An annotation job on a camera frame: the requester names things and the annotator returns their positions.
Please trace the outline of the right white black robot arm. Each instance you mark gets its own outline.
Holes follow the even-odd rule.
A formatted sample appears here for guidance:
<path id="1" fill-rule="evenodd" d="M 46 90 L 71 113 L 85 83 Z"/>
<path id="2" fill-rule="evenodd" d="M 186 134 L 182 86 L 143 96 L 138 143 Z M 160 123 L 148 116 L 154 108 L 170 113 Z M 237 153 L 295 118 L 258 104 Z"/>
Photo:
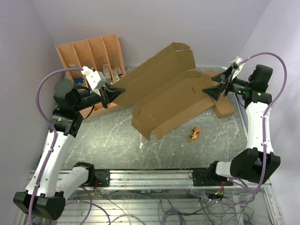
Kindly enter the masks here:
<path id="1" fill-rule="evenodd" d="M 237 78 L 237 71 L 234 65 L 213 76 L 204 74 L 208 87 L 202 91 L 216 102 L 220 102 L 222 94 L 230 92 L 242 97 L 248 120 L 246 148 L 230 162 L 214 161 L 208 168 L 194 169 L 192 178 L 196 187 L 231 186 L 233 179 L 262 185 L 280 166 L 281 158 L 274 154 L 270 140 L 269 116 L 273 99 L 266 92 L 273 69 L 258 64 L 247 81 Z"/>

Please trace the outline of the large cardboard box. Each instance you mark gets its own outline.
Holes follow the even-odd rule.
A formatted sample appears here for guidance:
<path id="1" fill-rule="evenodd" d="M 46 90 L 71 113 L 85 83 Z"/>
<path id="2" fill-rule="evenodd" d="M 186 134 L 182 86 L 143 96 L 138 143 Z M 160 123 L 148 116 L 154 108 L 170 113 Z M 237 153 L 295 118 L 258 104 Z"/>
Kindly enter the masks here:
<path id="1" fill-rule="evenodd" d="M 114 103 L 133 108 L 131 125 L 143 137 L 160 139 L 214 105 L 202 91 L 208 79 L 196 70 L 190 46 L 173 42 L 113 85 L 124 89 Z"/>

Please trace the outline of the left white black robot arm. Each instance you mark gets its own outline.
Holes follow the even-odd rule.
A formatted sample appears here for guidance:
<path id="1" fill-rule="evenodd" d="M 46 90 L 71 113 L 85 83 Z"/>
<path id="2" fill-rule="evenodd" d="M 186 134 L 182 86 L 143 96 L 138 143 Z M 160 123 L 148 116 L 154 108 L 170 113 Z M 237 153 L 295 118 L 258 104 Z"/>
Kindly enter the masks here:
<path id="1" fill-rule="evenodd" d="M 96 184 L 94 165 L 85 162 L 76 163 L 66 177 L 61 181 L 57 179 L 67 149 L 82 124 L 80 111 L 101 101 L 111 103 L 124 91 L 105 84 L 100 89 L 104 95 L 99 96 L 69 79 L 55 84 L 53 98 L 57 107 L 51 119 L 46 120 L 50 126 L 42 157 L 25 191 L 16 192 L 13 198 L 14 204 L 28 214 L 30 224 L 33 224 L 33 217 L 57 220 L 64 211 L 67 199 L 78 187 Z"/>

